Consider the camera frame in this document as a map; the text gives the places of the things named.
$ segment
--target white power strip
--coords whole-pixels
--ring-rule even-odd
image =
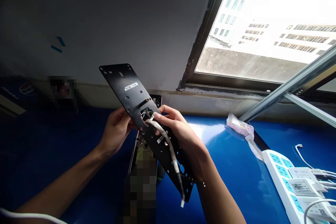
[[[262,153],[264,162],[286,209],[289,221],[291,224],[304,224],[303,213],[305,210],[301,207],[297,196],[288,182],[289,179],[293,178],[288,170],[294,167],[292,162],[284,155],[273,150],[264,150]],[[329,224],[329,222],[320,220],[311,221],[311,219],[307,218],[307,224]]]

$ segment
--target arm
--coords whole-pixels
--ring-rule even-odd
[[[211,224],[246,223],[238,205],[220,177],[207,148],[181,113],[165,105],[159,110],[169,115],[162,116],[154,113],[156,121],[172,129],[180,147],[188,155],[194,176],[206,184],[206,187],[197,185],[206,221]]]
[[[133,127],[124,108],[111,113],[98,146],[16,212],[59,218],[104,163],[118,152]],[[43,219],[20,219],[18,222],[49,223]]]

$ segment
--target metal bracket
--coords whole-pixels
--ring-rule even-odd
[[[158,141],[160,136],[155,135],[155,128],[152,125],[145,124],[141,118],[141,111],[146,108],[152,112],[160,112],[140,82],[138,76],[129,64],[105,65],[100,66],[99,70],[105,77],[106,81],[114,91],[115,95],[118,97],[125,110],[128,112],[130,118],[142,134],[142,137],[148,143],[155,157],[161,163],[173,184],[180,192],[180,184],[173,167],[169,147],[165,144],[166,141]],[[189,180],[189,177],[193,178],[193,172],[191,170],[190,163],[185,152],[179,147],[177,138],[174,136],[172,130],[167,126],[161,126],[168,132],[168,136],[172,142],[177,161],[180,164],[180,174],[182,175],[181,179],[185,194],[184,200],[185,202],[188,202],[191,190],[194,185],[194,183],[191,183]]]

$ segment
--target metal rod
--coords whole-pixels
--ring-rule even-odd
[[[320,75],[325,70],[335,64],[336,44],[330,47],[324,53],[322,53],[320,57],[315,59],[312,63],[301,69],[297,74],[295,74],[292,78],[290,78],[276,90],[270,93],[261,102],[248,110],[244,115],[239,118],[239,120],[245,122],[252,120],[253,118],[257,117],[262,111],[277,103],[286,92],[292,93],[298,90],[304,84],[316,78],[318,75]]]
[[[336,118],[335,117],[329,115],[328,113],[322,111],[319,108],[316,108],[315,106],[311,105],[310,103],[302,100],[301,98],[291,93],[285,93],[285,98],[294,102],[295,104],[299,105],[301,108],[307,110],[308,112],[312,113],[313,115],[317,116],[318,118],[322,119],[326,123],[336,128]]]

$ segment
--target plastic bag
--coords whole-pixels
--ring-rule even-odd
[[[245,137],[245,140],[248,142],[248,145],[250,146],[252,152],[254,155],[263,161],[263,153],[261,150],[257,147],[256,143],[254,142],[254,128],[252,125],[247,124],[243,121],[239,121],[237,117],[234,116],[234,114],[230,113],[229,116],[226,119],[226,124],[234,129],[239,134],[243,135]]]

